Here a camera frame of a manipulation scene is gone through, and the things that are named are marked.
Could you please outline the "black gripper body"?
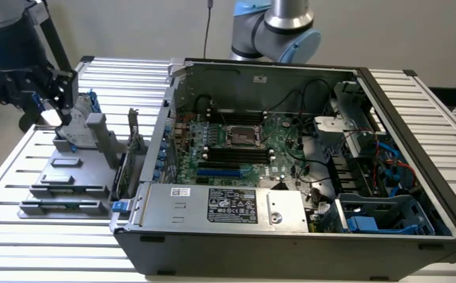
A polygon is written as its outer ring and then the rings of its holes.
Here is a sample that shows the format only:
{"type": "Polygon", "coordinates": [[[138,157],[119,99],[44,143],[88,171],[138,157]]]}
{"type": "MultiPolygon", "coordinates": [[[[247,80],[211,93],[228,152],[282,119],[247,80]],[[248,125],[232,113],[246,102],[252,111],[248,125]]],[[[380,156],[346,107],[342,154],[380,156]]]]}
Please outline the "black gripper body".
{"type": "Polygon", "coordinates": [[[22,94],[23,106],[39,96],[58,107],[56,76],[72,70],[67,53],[54,25],[40,26],[58,66],[47,58],[46,49],[34,25],[0,26],[0,74],[8,75],[22,94]]]}

